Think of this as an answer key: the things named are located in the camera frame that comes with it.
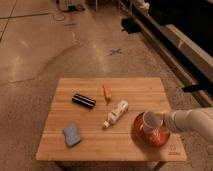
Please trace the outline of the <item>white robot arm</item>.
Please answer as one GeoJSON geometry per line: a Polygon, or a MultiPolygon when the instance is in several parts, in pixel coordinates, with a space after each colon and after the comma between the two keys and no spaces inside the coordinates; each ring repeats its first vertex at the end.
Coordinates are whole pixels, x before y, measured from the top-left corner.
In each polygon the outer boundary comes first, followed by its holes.
{"type": "Polygon", "coordinates": [[[170,132],[195,132],[213,144],[213,107],[155,113],[170,132]]]}

